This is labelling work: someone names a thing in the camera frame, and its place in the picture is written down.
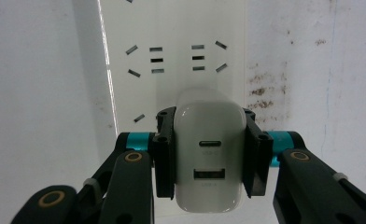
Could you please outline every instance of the charger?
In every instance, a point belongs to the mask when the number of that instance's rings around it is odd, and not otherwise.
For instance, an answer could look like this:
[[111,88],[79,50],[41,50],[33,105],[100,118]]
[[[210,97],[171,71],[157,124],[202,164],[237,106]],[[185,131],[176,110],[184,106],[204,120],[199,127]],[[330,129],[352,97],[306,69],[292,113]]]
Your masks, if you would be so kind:
[[220,213],[240,203],[246,116],[215,90],[180,94],[174,118],[176,201],[193,213]]

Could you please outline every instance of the white plastic device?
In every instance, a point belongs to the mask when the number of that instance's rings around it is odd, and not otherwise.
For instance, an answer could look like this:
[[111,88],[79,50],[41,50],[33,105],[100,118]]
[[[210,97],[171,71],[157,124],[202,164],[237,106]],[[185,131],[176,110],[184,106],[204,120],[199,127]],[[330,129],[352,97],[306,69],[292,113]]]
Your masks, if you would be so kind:
[[193,213],[233,210],[241,199],[246,117],[218,91],[184,91],[176,105],[176,201]]

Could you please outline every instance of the outlet slot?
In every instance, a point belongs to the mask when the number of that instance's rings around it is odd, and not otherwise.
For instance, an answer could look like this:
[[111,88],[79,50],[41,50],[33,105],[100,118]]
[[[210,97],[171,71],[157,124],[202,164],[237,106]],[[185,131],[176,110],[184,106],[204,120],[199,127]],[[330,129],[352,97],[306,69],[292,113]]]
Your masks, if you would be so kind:
[[132,74],[132,75],[134,75],[134,76],[136,76],[136,77],[140,77],[140,74],[139,73],[137,73],[137,72],[135,72],[135,71],[133,71],[133,70],[128,70],[128,73],[129,74]]
[[196,60],[205,60],[205,56],[192,56],[192,60],[196,61]]
[[220,141],[201,141],[198,145],[200,145],[200,147],[220,147],[221,142]]
[[163,63],[163,58],[159,58],[159,59],[151,59],[152,63]]
[[157,47],[157,48],[150,48],[150,52],[160,52],[162,51],[161,47]]
[[136,119],[134,119],[134,122],[138,122],[139,120],[143,119],[145,117],[144,114],[140,115],[139,117],[137,117]]
[[163,68],[151,69],[152,74],[163,73]]
[[191,49],[204,49],[205,45],[191,45]]
[[219,68],[216,69],[216,72],[219,73],[221,72],[221,70],[225,69],[227,67],[227,64],[223,64],[222,66],[220,66]]
[[128,49],[127,51],[125,51],[125,53],[127,53],[127,55],[130,55],[132,52],[137,50],[137,46],[133,46],[130,49]]
[[224,45],[224,44],[222,44],[222,43],[220,43],[220,42],[218,42],[218,41],[216,41],[216,43],[215,43],[217,46],[219,46],[219,47],[221,47],[221,48],[223,48],[223,49],[227,49],[227,46],[226,45]]
[[205,66],[192,67],[192,71],[204,71],[204,70],[205,70]]
[[226,177],[226,169],[194,169],[195,180],[217,180]]

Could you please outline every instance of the teal tape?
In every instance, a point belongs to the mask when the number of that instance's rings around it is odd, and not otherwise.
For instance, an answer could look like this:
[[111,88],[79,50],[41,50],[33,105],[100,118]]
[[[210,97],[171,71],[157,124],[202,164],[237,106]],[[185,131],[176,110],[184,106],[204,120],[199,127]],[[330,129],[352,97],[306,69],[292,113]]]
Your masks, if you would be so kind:
[[289,148],[294,148],[293,139],[288,132],[267,132],[274,139],[273,144],[273,159],[271,161],[272,167],[279,167],[277,157],[280,153]]
[[150,133],[130,133],[130,134],[128,134],[126,148],[133,148],[136,151],[147,151],[149,136],[150,136]]

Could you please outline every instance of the scratch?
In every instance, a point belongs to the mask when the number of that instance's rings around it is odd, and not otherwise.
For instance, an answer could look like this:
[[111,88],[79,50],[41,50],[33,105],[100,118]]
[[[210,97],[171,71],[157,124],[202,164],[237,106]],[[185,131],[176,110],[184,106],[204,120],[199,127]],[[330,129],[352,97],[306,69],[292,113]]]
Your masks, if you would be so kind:
[[334,59],[334,38],[335,38],[335,21],[337,19],[337,7],[338,7],[338,0],[335,1],[335,8],[334,8],[334,20],[332,25],[332,37],[331,37],[331,65],[329,67],[329,79],[328,79],[328,86],[326,88],[326,111],[327,111],[327,117],[326,117],[326,123],[325,123],[325,131],[324,131],[324,137],[323,137],[323,143],[322,147],[320,149],[320,158],[323,159],[323,147],[325,146],[326,142],[326,136],[329,132],[329,117],[330,117],[330,89],[331,89],[331,66]]

